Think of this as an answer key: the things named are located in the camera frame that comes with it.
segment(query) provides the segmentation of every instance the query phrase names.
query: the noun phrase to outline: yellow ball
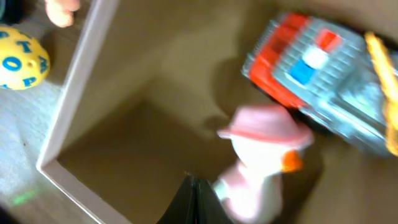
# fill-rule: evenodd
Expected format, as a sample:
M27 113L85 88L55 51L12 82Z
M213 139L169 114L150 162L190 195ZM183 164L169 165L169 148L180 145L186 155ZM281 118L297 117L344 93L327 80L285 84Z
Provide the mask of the yellow ball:
M41 83L49 71L49 55L39 41L0 26L0 88L25 90Z

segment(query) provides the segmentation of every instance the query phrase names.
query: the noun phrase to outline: pink hat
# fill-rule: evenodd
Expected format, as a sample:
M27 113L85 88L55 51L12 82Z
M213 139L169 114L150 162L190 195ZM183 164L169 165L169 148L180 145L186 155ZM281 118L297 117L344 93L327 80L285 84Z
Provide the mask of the pink hat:
M235 112L229 127L218 131L221 138L242 136L269 143L302 146L313 139L311 130L296 123L281 105L243 106Z

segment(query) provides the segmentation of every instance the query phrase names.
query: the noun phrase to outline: red plastic part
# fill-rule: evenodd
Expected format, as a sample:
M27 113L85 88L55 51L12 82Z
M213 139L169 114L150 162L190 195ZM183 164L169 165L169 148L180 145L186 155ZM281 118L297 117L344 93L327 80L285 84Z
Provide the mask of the red plastic part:
M341 37L328 29L323 29L319 33L316 43L322 50L331 52L341 43Z
M250 71L250 79L259 88L270 94L279 103L290 108L305 105L299 97L281 85L273 76L272 71L280 59L280 55L296 39L300 30L310 22L308 16L290 14L270 37L268 43L260 51Z

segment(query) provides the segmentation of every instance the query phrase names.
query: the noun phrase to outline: cardboard box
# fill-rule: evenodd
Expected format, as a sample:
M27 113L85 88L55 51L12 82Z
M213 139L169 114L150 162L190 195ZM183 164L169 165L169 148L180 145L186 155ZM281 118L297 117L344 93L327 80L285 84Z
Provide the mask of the cardboard box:
M393 1L93 1L37 168L98 223L155 223L185 172L235 162L216 130L269 103L240 74L279 8L394 37ZM279 223L395 223L398 162L317 137Z

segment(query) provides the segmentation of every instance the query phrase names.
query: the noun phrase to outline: blue square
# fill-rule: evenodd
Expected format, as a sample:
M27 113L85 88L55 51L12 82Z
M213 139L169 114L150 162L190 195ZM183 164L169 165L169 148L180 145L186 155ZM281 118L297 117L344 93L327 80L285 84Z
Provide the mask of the blue square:
M315 72L316 70L314 68L307 65L307 63L301 59L290 69L290 76L300 84L305 85L311 80Z

